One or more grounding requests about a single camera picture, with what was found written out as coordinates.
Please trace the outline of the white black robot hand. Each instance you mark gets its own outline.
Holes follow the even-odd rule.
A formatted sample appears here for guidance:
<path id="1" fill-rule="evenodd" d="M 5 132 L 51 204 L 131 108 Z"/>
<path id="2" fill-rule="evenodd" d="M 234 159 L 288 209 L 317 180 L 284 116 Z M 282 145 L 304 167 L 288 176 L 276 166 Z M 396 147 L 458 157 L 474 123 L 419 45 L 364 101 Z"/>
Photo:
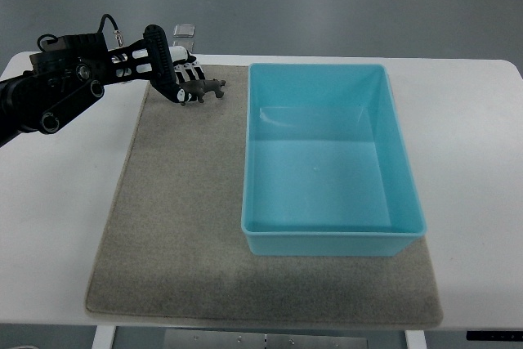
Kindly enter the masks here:
<path id="1" fill-rule="evenodd" d="M 204 94 L 197 93 L 195 87 L 189 86 L 193 81 L 205 79 L 203 68 L 196 56 L 183 46 L 169 47 L 169 51 L 176 82 L 173 85 L 161 86 L 157 79 L 153 79 L 150 82 L 151 86 L 165 98 L 177 104 L 203 103 Z"/>

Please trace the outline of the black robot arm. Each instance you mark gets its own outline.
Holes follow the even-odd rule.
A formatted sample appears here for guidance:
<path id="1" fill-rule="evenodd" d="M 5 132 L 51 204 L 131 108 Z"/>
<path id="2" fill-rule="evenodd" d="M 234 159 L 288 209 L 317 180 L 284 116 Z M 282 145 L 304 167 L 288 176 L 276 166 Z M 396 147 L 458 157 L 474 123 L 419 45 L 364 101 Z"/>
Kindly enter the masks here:
<path id="1" fill-rule="evenodd" d="M 1 143 L 21 133 L 53 134 L 100 100 L 105 86 L 148 80 L 175 103 L 190 99 L 177 83 L 164 30 L 148 25 L 143 38 L 108 49 L 101 30 L 93 34 L 38 39 L 33 66 L 1 82 Z"/>

